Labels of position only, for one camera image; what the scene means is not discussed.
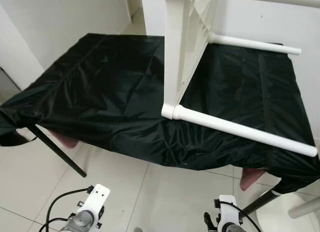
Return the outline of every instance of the black fabric cover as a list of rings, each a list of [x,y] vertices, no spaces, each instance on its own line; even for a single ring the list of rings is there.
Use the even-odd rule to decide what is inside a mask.
[[[310,158],[161,116],[164,38],[88,34],[3,104],[8,130],[39,124],[153,163],[195,170],[232,164],[281,177],[280,193],[320,178]],[[181,101],[186,108],[314,145],[285,54],[208,45]]]

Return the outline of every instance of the pink cloth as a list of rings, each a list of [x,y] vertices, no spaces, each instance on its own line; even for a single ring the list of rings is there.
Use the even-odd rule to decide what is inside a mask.
[[[49,132],[57,139],[59,140],[60,143],[63,144],[64,147],[68,148],[68,149],[72,149],[74,147],[76,147],[76,145],[78,144],[78,140],[73,139],[73,138],[69,138],[66,136],[63,136],[61,134],[55,133],[53,131]]]
[[[257,168],[243,168],[240,180],[240,188],[246,191],[254,182],[256,182],[263,174],[264,170]]]

